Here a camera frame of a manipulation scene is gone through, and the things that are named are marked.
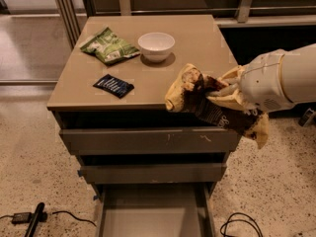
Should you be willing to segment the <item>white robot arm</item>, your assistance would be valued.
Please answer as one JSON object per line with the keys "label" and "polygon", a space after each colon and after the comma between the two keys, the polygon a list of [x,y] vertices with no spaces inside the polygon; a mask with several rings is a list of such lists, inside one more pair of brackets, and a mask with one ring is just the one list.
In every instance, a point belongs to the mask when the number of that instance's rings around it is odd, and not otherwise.
{"label": "white robot arm", "polygon": [[222,77],[222,90],[207,93],[214,104],[248,112],[275,112],[316,101],[316,44],[278,49],[237,66]]}

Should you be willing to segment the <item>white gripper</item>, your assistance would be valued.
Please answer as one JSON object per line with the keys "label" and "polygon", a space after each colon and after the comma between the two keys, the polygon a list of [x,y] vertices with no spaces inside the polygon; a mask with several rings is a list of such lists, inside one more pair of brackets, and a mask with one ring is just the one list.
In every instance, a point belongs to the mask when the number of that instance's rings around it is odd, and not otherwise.
{"label": "white gripper", "polygon": [[219,107],[242,112],[258,109],[270,113],[292,109],[294,103],[281,85],[284,56],[285,51],[278,49],[257,56],[246,68],[235,66],[219,78],[229,86],[207,92],[206,98]]}

